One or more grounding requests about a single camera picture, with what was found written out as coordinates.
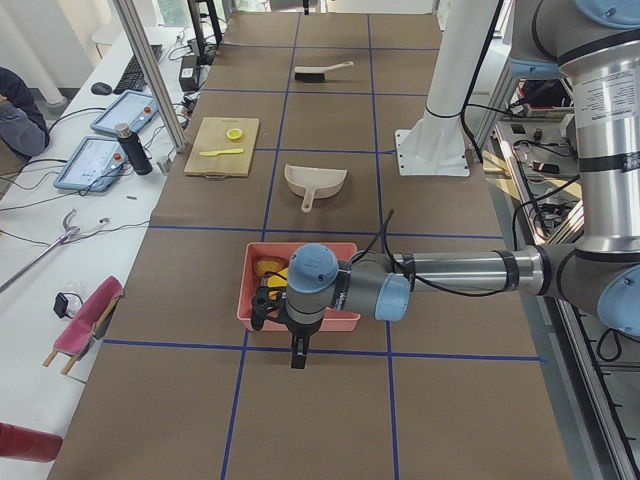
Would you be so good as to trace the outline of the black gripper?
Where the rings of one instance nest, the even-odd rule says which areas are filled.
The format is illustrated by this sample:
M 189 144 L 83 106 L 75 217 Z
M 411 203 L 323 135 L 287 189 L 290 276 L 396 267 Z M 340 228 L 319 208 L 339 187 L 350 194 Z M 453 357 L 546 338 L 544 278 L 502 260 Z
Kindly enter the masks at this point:
M 287 300 L 284 287 L 274 290 L 260 286 L 251 300 L 251 328 L 263 329 L 267 320 L 285 325 L 292 334 L 291 368 L 304 369 L 311 336 L 320 330 L 324 311 L 311 314 L 300 313 Z

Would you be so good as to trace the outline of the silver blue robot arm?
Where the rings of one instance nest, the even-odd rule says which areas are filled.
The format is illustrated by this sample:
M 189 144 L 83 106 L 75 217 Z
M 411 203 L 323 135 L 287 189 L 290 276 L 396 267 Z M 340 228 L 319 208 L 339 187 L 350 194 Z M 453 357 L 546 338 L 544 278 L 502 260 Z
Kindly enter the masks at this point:
M 288 256 L 306 243 L 380 250 L 374 233 L 394 211 L 390 242 L 406 252 L 510 247 L 509 209 L 473 164 L 464 177 L 403 177 L 393 133 L 413 121 L 426 97 L 441 43 L 430 15 L 323 14 L 300 18 L 275 51 L 292 61 L 351 59 L 353 75 L 334 86 L 289 83 L 279 137 L 262 152 L 271 163 L 266 228 L 251 239 L 255 257 Z M 515 293 L 460 296 L 422 285 L 400 324 L 363 316 L 349 332 L 324 328 L 311 342 L 309 368 L 363 361 L 535 363 Z

